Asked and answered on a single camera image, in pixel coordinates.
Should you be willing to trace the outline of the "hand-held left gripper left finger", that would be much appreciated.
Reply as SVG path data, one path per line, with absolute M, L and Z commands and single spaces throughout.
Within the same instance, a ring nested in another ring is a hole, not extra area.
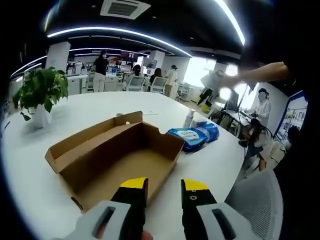
M 65 240 L 140 240 L 146 222 L 146 177 L 123 182 L 111 200 L 103 200 L 76 222 Z

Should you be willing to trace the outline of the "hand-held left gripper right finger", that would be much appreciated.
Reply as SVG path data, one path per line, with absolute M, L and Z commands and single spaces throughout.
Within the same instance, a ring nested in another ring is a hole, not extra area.
M 200 181 L 181 180 L 181 204 L 187 240 L 253 239 L 250 222 L 227 203 L 218 203 Z

